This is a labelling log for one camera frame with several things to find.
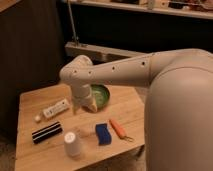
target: dark wall panel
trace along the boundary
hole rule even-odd
[[[15,140],[20,93],[56,84],[64,56],[56,1],[22,0],[0,13],[1,133]]]

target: green bowl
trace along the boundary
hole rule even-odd
[[[96,105],[98,109],[102,109],[106,106],[110,98],[110,92],[104,85],[93,84],[92,94],[95,97]]]

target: blue sponge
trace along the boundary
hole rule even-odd
[[[112,137],[107,129],[107,124],[103,123],[103,124],[97,124],[95,126],[95,132],[98,136],[98,140],[99,140],[99,145],[107,145],[107,144],[111,144],[112,142]]]

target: table top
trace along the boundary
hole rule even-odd
[[[16,171],[62,171],[77,170],[101,160],[144,145],[144,104],[133,87],[107,86],[110,100],[98,113],[79,109],[73,114],[71,91],[67,85],[59,84],[21,94],[19,105],[18,134],[16,148]],[[34,121],[42,109],[68,99],[70,109],[58,114],[51,120]],[[134,142],[121,140],[109,124],[115,119],[134,138]],[[62,125],[63,132],[37,145],[32,141],[32,132],[56,121]],[[110,145],[99,146],[95,125],[108,123],[112,136]],[[68,131],[79,134],[83,152],[77,158],[68,157],[64,150],[63,139]]]

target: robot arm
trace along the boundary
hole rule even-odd
[[[79,56],[60,76],[71,86],[74,103],[89,108],[93,104],[89,84],[150,85],[145,102],[147,170],[213,170],[211,53],[157,52],[97,66]]]
[[[100,65],[93,65],[87,56],[80,55],[62,68],[60,77],[62,82],[71,86],[75,106],[86,106],[96,112],[90,84],[148,87],[153,79],[174,60],[206,55],[210,54],[198,49],[174,50]]]

